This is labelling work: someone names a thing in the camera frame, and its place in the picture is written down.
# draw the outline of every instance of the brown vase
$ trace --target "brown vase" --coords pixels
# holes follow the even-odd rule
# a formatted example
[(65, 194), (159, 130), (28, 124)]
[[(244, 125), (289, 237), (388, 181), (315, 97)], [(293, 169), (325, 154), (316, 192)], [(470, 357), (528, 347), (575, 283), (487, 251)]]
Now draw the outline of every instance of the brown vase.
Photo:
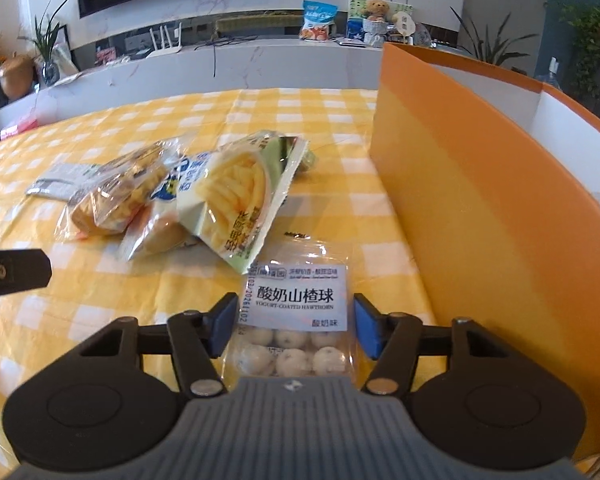
[(33, 60), (26, 54), (13, 54), (0, 66), (0, 85), (2, 91), (15, 101), (27, 95), (33, 82)]

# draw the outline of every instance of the black cable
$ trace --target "black cable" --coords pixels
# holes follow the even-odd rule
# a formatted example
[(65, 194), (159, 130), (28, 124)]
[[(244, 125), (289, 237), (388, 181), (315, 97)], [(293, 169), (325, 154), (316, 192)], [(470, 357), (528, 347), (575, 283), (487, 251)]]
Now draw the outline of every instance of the black cable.
[(251, 36), (223, 36), (214, 40), (205, 41), (196, 46), (193, 50), (199, 49), (201, 46), (212, 46), (214, 48), (214, 77), (216, 77), (216, 46), (226, 46), (246, 43), (247, 41), (257, 40), (259, 36), (252, 34)]

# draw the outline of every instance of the white ball candy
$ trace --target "white ball candy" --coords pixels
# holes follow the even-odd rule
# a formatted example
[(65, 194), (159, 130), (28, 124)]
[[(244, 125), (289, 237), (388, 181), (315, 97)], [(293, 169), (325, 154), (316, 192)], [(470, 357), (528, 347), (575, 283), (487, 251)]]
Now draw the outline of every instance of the white ball candy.
[(302, 348), (309, 339), (309, 334), (295, 330), (278, 330), (275, 339), (280, 348)]
[(274, 356), (266, 346), (249, 344), (240, 350), (238, 368), (243, 374), (270, 376), (274, 367)]
[(269, 346), (273, 341), (273, 330), (250, 326), (246, 332), (247, 340), (254, 345)]
[(280, 377), (301, 377), (311, 371), (309, 356), (303, 350), (290, 348), (276, 359), (276, 371)]
[(316, 375), (343, 374), (347, 370), (347, 358), (333, 346), (320, 348), (314, 355)]
[(316, 348), (336, 346), (342, 332), (311, 332), (311, 343)]

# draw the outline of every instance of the table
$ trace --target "table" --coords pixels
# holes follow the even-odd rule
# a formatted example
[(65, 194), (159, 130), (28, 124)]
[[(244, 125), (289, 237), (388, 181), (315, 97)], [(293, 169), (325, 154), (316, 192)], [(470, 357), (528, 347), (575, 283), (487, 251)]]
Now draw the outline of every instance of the table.
[[(190, 94), (96, 112), (0, 142), (0, 248), (43, 248), (54, 273), (46, 289), (0, 298), (0, 412), (18, 384), (110, 320), (165, 322), (240, 291), (243, 278), (204, 246), (127, 263), (116, 257), (118, 238), (60, 243), (54, 229), (63, 204), (24, 196), (57, 162), (107, 162), (186, 132), (197, 131), (200, 151), (264, 128), (308, 139), (318, 163), (292, 184), (274, 230), (348, 247), (355, 292), (384, 312), (406, 311), (433, 323), (418, 269), (366, 153), (375, 101), (376, 92), (365, 90)], [(442, 370), (435, 358), (423, 361), (420, 382)], [(145, 364), (175, 388), (168, 356)], [(0, 476), (16, 463), (0, 424)]]

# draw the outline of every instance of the pink object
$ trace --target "pink object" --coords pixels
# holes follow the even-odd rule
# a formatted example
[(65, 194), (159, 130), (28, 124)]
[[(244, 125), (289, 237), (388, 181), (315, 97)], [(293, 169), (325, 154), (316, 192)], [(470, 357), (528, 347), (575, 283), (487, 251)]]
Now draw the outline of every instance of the pink object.
[(35, 115), (28, 115), (21, 118), (16, 124), (7, 126), (0, 130), (0, 140), (8, 139), (9, 137), (28, 132), (40, 126), (38, 118)]

